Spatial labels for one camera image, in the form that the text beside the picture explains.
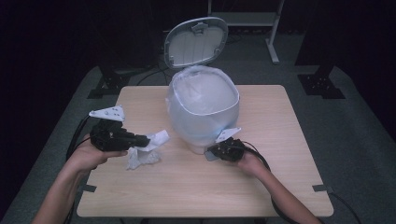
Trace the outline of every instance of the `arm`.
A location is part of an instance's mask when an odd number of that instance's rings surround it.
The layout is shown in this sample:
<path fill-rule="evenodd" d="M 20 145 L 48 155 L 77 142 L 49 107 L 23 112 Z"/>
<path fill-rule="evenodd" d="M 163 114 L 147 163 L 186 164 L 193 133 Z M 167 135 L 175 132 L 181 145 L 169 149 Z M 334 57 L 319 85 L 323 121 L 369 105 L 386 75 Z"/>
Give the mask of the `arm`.
<path fill-rule="evenodd" d="M 82 177 L 105 163 L 108 158 L 125 156 L 127 153 L 127 151 L 103 152 L 90 141 L 82 143 L 56 177 L 32 223 L 64 223 Z"/>
<path fill-rule="evenodd" d="M 258 178 L 271 194 L 277 207 L 298 223 L 318 223 L 320 221 L 288 191 L 276 177 L 253 154 L 245 152 L 238 166 L 249 175 Z"/>

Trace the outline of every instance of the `open lid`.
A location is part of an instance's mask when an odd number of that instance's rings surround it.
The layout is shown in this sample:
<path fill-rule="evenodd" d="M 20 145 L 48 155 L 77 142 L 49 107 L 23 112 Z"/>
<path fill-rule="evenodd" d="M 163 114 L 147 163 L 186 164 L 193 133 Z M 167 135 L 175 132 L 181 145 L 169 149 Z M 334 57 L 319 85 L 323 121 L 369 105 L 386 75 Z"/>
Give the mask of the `open lid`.
<path fill-rule="evenodd" d="M 166 37 L 164 59 L 169 68 L 183 68 L 214 61 L 224 49 L 227 23 L 217 17 L 185 21 Z"/>

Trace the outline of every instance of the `white tissue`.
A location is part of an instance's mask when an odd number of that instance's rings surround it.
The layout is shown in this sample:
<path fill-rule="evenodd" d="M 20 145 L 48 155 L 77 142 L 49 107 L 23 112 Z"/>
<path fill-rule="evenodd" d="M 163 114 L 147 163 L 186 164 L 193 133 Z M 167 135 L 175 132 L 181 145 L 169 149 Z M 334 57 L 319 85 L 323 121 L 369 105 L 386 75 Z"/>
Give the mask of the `white tissue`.
<path fill-rule="evenodd" d="M 134 170 L 141 164 L 151 164 L 159 161 L 161 155 L 155 149 L 170 139 L 166 130 L 162 130 L 158 133 L 147 134 L 147 138 L 149 138 L 150 141 L 146 147 L 129 148 L 128 170 Z"/>

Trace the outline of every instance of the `wooden table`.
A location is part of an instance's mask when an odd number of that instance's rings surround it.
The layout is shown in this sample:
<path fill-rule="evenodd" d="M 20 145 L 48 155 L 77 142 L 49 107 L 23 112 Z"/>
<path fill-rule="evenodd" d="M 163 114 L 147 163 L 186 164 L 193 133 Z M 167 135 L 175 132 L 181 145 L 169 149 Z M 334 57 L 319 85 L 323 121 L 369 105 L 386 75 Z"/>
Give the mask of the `wooden table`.
<path fill-rule="evenodd" d="M 226 161 L 207 161 L 172 130 L 166 112 L 168 87 L 125 87 L 124 128 L 137 134 L 168 131 L 159 162 L 126 170 L 128 157 L 109 159 L 91 172 L 78 206 L 81 217 L 275 217 L 265 187 Z M 274 175 L 318 217 L 333 208 L 318 168 L 282 86 L 237 86 L 240 112 L 234 136 L 254 145 Z"/>

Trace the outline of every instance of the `gray carpet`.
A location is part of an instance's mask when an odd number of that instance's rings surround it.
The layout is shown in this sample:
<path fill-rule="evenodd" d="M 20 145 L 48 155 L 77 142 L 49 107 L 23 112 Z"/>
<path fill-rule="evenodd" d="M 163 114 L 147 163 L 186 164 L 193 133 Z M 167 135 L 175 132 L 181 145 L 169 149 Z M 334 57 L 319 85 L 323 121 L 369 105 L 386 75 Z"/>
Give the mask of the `gray carpet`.
<path fill-rule="evenodd" d="M 279 84 L 285 87 L 318 171 L 325 185 L 348 202 L 362 223 L 396 223 L 396 145 L 357 92 L 352 80 L 339 68 L 330 78 L 345 95 L 342 100 L 307 96 L 297 75 L 312 74 L 317 66 L 294 66 L 302 35 L 278 35 L 275 48 L 280 60 L 273 65 L 264 46 L 263 35 L 243 35 L 227 45 L 210 66 L 222 69 L 235 84 Z M 155 71 L 132 77 L 130 85 Z M 167 70 L 168 75 L 175 71 Z M 1 223 L 29 223 L 48 188 L 64 163 L 64 156 L 78 123 L 91 110 L 113 106 L 117 95 L 87 99 L 101 77 L 93 68 L 81 82 L 64 111 L 48 143 L 25 180 L 19 194 Z M 166 85 L 162 73 L 145 79 L 141 85 Z M 84 132 L 92 125 L 89 123 Z M 326 223 L 357 223 L 347 208 L 331 196 L 334 214 Z M 125 218 L 124 223 L 139 223 Z M 286 223 L 270 217 L 268 223 Z M 118 218 L 82 218 L 72 223 L 121 223 Z M 149 223 L 200 223 L 198 219 L 152 219 Z M 204 223 L 254 223 L 252 219 L 207 219 Z"/>

